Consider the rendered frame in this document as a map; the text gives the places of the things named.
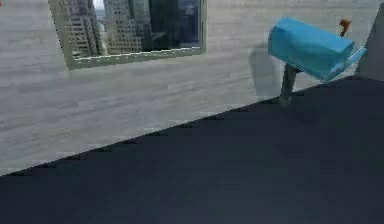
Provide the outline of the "grey framed window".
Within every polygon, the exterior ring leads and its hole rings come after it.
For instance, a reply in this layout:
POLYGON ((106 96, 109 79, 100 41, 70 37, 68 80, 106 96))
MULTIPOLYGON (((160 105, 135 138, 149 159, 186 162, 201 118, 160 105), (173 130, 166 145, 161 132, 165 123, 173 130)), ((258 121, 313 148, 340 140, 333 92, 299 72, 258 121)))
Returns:
POLYGON ((207 0, 48 0, 69 70, 206 52, 207 0))

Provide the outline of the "small orange brown object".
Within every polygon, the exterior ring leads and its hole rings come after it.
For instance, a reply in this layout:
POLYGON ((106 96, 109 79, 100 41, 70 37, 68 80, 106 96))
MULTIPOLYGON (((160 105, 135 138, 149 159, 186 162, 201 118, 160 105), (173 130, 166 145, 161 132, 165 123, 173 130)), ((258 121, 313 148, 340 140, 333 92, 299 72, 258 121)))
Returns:
POLYGON ((339 25, 342 27, 342 30, 340 31, 340 36, 341 37, 344 37, 350 24, 352 23, 351 20, 347 20, 347 19, 341 19, 340 22, 339 22, 339 25))

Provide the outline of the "pale grey cabinet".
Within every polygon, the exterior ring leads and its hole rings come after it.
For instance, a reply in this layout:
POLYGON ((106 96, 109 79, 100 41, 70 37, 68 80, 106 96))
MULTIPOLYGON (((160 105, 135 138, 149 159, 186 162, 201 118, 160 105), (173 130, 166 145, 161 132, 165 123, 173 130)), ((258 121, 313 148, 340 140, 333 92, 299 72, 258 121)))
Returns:
POLYGON ((380 3, 355 75, 384 82, 384 0, 380 3))

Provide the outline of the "blue mailbox on grey post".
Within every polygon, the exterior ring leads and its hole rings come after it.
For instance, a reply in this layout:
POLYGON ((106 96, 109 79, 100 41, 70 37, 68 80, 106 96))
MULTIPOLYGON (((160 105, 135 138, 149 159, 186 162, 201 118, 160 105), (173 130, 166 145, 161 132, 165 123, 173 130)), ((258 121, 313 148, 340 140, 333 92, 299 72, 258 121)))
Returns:
POLYGON ((268 36, 268 53, 285 63, 279 103, 287 106, 293 99, 298 73, 321 83, 329 83, 367 53, 362 46, 340 34, 328 32, 291 17, 281 17, 268 36))

